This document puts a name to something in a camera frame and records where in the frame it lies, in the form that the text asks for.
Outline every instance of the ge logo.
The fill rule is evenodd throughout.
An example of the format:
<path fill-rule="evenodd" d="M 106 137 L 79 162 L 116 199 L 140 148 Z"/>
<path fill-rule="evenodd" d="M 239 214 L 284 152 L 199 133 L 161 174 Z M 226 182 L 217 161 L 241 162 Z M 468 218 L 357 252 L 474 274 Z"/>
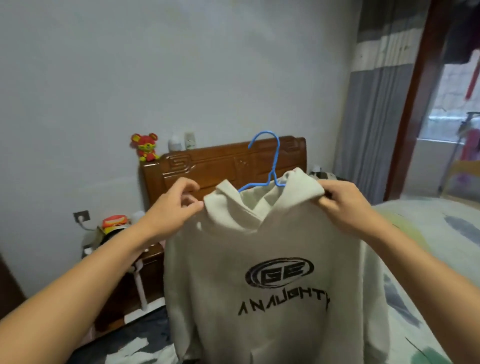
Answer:
<path fill-rule="evenodd" d="M 313 263 L 303 258 L 278 258 L 251 267 L 245 280 L 252 287 L 278 288 L 312 273 Z"/>

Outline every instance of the hanger hook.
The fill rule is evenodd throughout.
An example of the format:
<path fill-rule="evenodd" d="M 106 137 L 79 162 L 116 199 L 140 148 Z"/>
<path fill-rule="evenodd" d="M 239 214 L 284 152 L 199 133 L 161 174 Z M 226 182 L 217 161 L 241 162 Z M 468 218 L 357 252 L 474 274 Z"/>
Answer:
<path fill-rule="evenodd" d="M 262 132 L 259 132 L 256 136 L 253 137 L 252 141 L 250 142 L 250 144 L 248 144 L 248 148 L 250 149 L 253 145 L 253 142 L 258 138 L 258 136 L 262 135 L 262 134 L 271 134 L 275 137 L 276 139 L 276 151 L 275 151 L 275 156 L 273 158 L 273 165 L 272 165 L 272 171 L 275 171 L 276 169 L 276 162 L 278 160 L 278 153 L 280 152 L 280 139 L 278 138 L 278 136 L 270 131 L 270 130 L 264 130 Z"/>

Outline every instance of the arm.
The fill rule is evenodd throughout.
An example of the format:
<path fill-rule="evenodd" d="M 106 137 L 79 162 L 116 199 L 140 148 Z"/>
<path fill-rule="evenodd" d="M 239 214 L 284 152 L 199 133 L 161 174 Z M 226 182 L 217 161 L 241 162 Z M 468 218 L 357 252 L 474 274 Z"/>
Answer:
<path fill-rule="evenodd" d="M 454 363 L 480 362 L 480 290 L 378 214 L 349 182 L 319 181 L 318 205 L 385 262 Z"/>
<path fill-rule="evenodd" d="M 137 224 L 0 321 L 0 363 L 64 363 L 144 248 L 203 209 L 203 202 L 184 194 L 189 189 L 198 189 L 197 183 L 180 178 Z"/>

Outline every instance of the hoodie sleeve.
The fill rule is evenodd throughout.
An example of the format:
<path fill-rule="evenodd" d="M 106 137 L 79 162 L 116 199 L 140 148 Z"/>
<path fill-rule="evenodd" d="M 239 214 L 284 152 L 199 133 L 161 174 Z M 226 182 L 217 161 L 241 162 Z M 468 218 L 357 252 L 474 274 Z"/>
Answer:
<path fill-rule="evenodd" d="M 385 298 L 382 261 L 366 243 L 363 270 L 364 361 L 384 363 L 390 351 L 388 306 Z"/>
<path fill-rule="evenodd" d="M 180 361 L 200 359 L 203 351 L 190 300 L 188 236 L 185 226 L 169 239 L 164 259 L 165 304 L 173 343 Z"/>

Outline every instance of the power cord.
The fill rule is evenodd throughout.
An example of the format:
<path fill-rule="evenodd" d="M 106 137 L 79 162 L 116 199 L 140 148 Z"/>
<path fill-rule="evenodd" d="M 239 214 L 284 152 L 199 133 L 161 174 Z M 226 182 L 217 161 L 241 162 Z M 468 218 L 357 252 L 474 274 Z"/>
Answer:
<path fill-rule="evenodd" d="M 83 216 L 79 216 L 78 217 L 78 225 L 80 225 L 80 227 L 83 229 L 83 230 L 87 230 L 87 231 L 95 231 L 96 229 L 89 229 L 89 228 L 86 228 L 85 225 L 84 225 L 84 217 Z"/>

